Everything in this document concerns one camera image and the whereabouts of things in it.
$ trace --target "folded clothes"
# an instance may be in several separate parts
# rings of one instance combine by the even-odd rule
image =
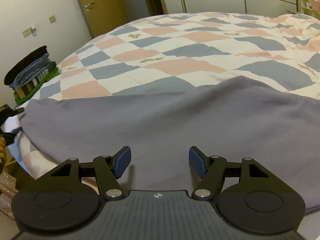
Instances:
[[[22,87],[30,80],[32,80],[35,76],[37,76],[39,73],[45,70],[47,66],[50,64],[51,60],[48,57],[49,53],[46,53],[41,58],[37,59],[29,66],[27,66],[16,76],[16,78],[9,85],[9,87]]]
[[[56,67],[56,63],[53,61],[48,69],[39,73],[32,81],[28,82],[21,88],[15,88],[14,100],[17,105],[22,105],[41,88],[42,84],[51,80],[52,78],[60,75],[59,69]]]
[[[37,59],[41,58],[46,53],[48,53],[47,46],[42,46],[24,57],[6,74],[4,77],[4,84],[9,86],[22,70],[24,70]]]

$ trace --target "green cloth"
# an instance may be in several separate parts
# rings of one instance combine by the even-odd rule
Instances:
[[[14,99],[16,101],[16,104],[22,105],[23,103],[27,102],[40,89],[40,87],[43,85],[43,83],[48,82],[49,80],[53,79],[54,77],[56,77],[58,75],[60,75],[60,71],[59,71],[59,68],[56,67],[54,69],[54,71],[52,71],[48,75],[46,75],[44,77],[44,79],[38,85],[36,85],[35,88],[33,90],[31,90],[31,92],[26,97],[24,97],[23,99],[16,97]]]

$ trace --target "electrical outlet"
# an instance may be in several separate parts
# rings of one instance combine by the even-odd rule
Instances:
[[[31,35],[31,30],[30,28],[26,29],[25,31],[22,32],[23,37],[28,37],[29,35]]]
[[[50,23],[55,23],[57,21],[56,16],[52,15],[51,17],[49,17],[49,21]]]

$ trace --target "door handle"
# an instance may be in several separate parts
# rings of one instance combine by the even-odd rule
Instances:
[[[92,6],[92,5],[94,5],[94,4],[95,4],[95,3],[92,2],[92,3],[89,3],[89,4],[87,4],[87,5],[83,5],[83,8],[89,9],[89,7]]]

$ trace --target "gray fleece blanket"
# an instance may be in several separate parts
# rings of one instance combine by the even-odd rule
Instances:
[[[320,205],[320,101],[245,77],[188,91],[31,101],[21,125],[41,151],[80,162],[132,149],[126,189],[191,192],[199,179],[188,150],[230,162],[257,160],[305,200]]]

